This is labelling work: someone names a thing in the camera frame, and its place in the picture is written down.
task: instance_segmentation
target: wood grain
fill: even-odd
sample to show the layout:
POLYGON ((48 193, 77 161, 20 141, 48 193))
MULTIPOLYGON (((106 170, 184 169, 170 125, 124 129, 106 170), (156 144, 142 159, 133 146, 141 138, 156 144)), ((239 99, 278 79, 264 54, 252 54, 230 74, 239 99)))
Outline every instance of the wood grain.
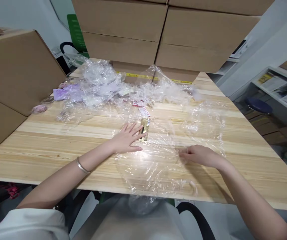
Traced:
MULTIPOLYGON (((226 98, 205 73, 200 73, 193 83, 203 98, 225 106, 223 147, 227 159, 241 172, 250 184, 274 207, 287 209, 287 166, 226 98)), ((195 144, 182 130, 181 125, 191 108, 200 102, 191 101, 189 106, 158 103, 150 112, 153 119, 170 120, 175 130, 176 145, 195 144)), ((31 115, 13 134, 0 145, 0 181, 39 184, 77 156, 84 154, 112 137, 119 131, 123 119, 104 115, 89 116, 87 121, 67 131, 68 125, 56 121, 62 110, 62 102, 55 102, 46 112, 31 115)), ((149 136, 158 136, 158 129, 151 129, 149 136)), ((141 155, 129 156, 129 161, 150 159, 149 164, 160 162, 166 166, 163 177, 158 180, 164 186, 174 180, 194 182, 198 194, 189 185, 170 189, 166 193, 152 192, 147 188, 143 176, 137 175, 132 184, 141 194, 156 194, 162 197, 201 200, 219 203, 233 203, 231 195, 216 169, 200 165, 182 165, 177 156, 164 158, 157 153, 143 151, 141 155)), ((131 193, 123 173, 125 162, 118 162, 114 156, 98 166, 79 186, 80 189, 116 193, 131 193)))

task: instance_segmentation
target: bangle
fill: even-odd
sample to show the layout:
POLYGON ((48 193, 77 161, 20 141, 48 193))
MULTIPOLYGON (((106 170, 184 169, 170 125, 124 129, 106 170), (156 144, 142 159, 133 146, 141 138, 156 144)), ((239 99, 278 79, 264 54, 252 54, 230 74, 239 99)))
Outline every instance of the bangle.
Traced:
POLYGON ((84 169, 84 168, 82 167, 82 165, 79 163, 79 157, 76 158, 76 162, 77 162, 78 167, 79 167, 85 174, 91 173, 91 171, 87 171, 86 169, 84 169))

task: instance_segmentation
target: red and white label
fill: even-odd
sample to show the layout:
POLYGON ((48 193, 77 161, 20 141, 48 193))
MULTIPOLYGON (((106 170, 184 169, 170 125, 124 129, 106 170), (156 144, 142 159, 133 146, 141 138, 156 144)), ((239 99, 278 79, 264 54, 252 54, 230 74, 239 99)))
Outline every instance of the red and white label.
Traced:
POLYGON ((143 117, 150 117, 150 114, 145 107, 139 108, 139 111, 143 117))
POLYGON ((144 107, 144 102, 137 102, 137 101, 133 101, 133 106, 135 107, 144 107))

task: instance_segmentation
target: forearm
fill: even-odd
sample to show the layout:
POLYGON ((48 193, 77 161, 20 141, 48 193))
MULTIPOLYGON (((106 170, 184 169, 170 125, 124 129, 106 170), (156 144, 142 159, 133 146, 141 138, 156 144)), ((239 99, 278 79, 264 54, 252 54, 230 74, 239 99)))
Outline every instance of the forearm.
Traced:
POLYGON ((256 239, 287 239, 287 223, 232 164, 225 164, 219 172, 256 239))
MULTIPOLYGON (((84 169, 91 171, 112 153, 109 142, 106 142, 79 157, 79 163, 84 169)), ((17 208, 51 209, 86 176, 76 160, 73 160, 33 189, 17 208)))

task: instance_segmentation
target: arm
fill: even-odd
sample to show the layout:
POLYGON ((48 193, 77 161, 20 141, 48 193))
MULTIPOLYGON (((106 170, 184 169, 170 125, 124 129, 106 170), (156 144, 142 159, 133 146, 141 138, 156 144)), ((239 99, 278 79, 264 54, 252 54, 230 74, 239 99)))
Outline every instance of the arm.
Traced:
POLYGON ((287 239, 287 223, 228 160, 200 145, 181 151, 180 157, 218 169, 241 217, 256 239, 287 239))
MULTIPOLYGON (((136 127, 135 125, 135 123, 131 126, 126 124, 112 139, 79 157, 81 166, 85 170, 91 171, 116 152, 141 151, 141 147, 132 147, 130 145, 147 133, 138 135, 137 133, 143 126, 136 127)), ((86 176, 87 174, 78 167, 76 160, 73 160, 33 189, 17 208, 51 209, 86 176)))

